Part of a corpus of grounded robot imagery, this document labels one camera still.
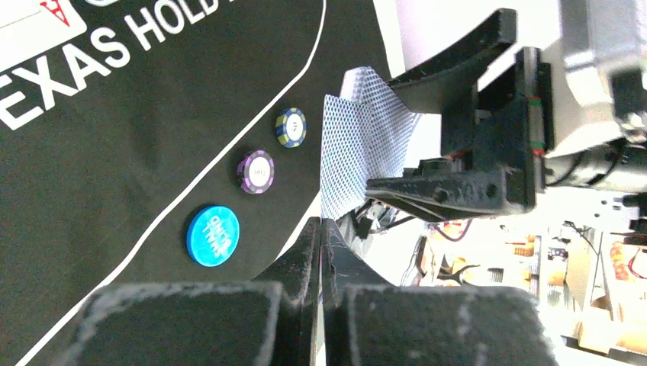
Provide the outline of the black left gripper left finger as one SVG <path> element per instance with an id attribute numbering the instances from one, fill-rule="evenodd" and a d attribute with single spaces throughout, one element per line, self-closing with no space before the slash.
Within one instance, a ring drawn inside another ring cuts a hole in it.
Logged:
<path id="1" fill-rule="evenodd" d="M 251 281 L 122 284 L 93 295 L 58 365 L 312 365 L 320 219 Z"/>

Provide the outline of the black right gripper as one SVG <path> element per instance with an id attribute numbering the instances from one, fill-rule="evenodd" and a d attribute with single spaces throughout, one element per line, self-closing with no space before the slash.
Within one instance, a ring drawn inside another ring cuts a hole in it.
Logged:
<path id="1" fill-rule="evenodd" d="M 442 52 L 391 79 L 414 113 L 440 114 L 441 159 L 422 176 L 373 179 L 367 197 L 431 223 L 525 214 L 543 187 L 552 113 L 550 71 L 536 47 L 485 89 L 479 78 L 517 41 L 517 12 L 499 8 Z"/>

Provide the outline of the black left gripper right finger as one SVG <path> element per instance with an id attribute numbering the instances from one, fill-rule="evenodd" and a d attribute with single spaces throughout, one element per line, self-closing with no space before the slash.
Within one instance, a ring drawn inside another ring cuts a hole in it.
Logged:
<path id="1" fill-rule="evenodd" d="M 514 287 L 398 287 L 321 222 L 329 365 L 554 365 L 536 301 Z"/>

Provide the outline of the blue round button chip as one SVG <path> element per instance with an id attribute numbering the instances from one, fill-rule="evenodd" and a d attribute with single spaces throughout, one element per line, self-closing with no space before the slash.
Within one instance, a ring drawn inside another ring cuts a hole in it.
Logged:
<path id="1" fill-rule="evenodd" d="M 200 210 L 188 226 L 186 247 L 192 260 L 213 268 L 225 263 L 240 240 L 240 222 L 229 208 L 220 205 Z"/>

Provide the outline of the blue yellow chip bottom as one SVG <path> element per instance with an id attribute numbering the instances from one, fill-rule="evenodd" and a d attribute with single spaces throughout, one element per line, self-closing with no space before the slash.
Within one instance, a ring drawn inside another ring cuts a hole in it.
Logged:
<path id="1" fill-rule="evenodd" d="M 285 148 L 300 146 L 307 135 L 307 121 L 301 109 L 283 110 L 275 122 L 275 135 Z"/>

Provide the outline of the purple chip bottom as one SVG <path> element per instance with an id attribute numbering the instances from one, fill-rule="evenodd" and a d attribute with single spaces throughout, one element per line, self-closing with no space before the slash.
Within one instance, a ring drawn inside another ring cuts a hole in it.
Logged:
<path id="1" fill-rule="evenodd" d="M 240 187 L 248 194 L 262 194 L 273 184 L 275 163 L 263 149 L 253 150 L 245 155 L 237 166 Z"/>

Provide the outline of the blue card deck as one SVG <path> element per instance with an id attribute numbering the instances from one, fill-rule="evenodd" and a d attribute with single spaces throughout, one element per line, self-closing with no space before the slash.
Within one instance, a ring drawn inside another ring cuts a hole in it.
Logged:
<path id="1" fill-rule="evenodd" d="M 405 169 L 417 166 L 418 153 L 412 136 L 421 119 L 410 111 L 387 82 L 370 66 L 345 71 L 340 97 L 360 104 L 370 104 L 376 113 L 372 133 L 383 133 L 388 155 L 402 162 Z"/>

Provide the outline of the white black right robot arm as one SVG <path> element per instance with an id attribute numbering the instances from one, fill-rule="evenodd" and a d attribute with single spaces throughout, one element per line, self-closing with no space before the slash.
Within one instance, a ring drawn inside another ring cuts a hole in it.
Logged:
<path id="1" fill-rule="evenodd" d="M 517 42 L 499 8 L 389 88 L 441 116 L 440 155 L 367 197 L 438 223 L 525 214 L 545 188 L 618 191 L 646 205 L 646 3 L 562 1 L 561 36 L 521 48 L 485 88 L 479 78 Z"/>

